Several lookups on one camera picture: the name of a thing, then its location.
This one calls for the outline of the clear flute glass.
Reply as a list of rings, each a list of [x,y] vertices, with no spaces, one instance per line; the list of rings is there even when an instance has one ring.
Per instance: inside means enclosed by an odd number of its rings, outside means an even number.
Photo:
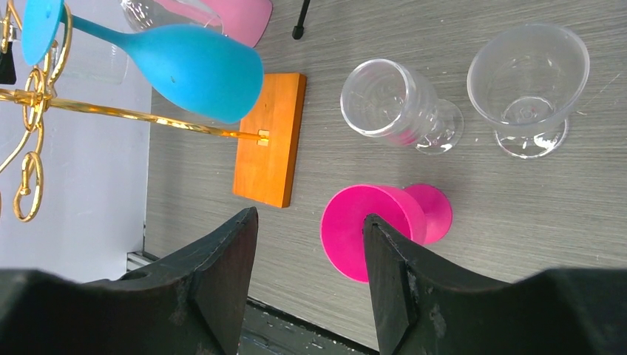
[[[386,58],[358,65],[345,80],[339,102],[355,132],[426,155],[450,151],[464,131],[463,114],[454,103],[439,98],[419,72]]]

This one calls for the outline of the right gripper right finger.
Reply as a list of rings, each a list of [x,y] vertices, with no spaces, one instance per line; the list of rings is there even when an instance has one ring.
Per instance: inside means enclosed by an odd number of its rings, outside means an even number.
[[[363,227],[381,354],[624,354],[626,270],[549,268],[516,283],[477,274],[381,217]]]

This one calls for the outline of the blue plastic wine glass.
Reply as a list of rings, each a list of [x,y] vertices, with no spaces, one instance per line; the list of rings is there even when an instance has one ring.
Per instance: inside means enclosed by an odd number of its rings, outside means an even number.
[[[63,1],[27,1],[22,52],[38,64],[60,23],[121,48],[147,81],[173,104],[225,124],[244,118],[262,91],[264,69],[252,48],[195,24],[121,33],[70,14]]]

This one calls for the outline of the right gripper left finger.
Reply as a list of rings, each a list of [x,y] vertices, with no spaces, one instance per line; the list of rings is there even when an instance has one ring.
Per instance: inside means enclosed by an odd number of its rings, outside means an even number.
[[[243,209],[118,280],[1,271],[3,354],[235,354],[257,246]]]

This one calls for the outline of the clear wine glass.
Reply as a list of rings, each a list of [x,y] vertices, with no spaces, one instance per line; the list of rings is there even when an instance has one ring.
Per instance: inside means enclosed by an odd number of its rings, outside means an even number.
[[[564,142],[589,72],[589,52],[572,30],[525,24],[478,51],[467,73],[467,93],[505,153],[542,158]]]

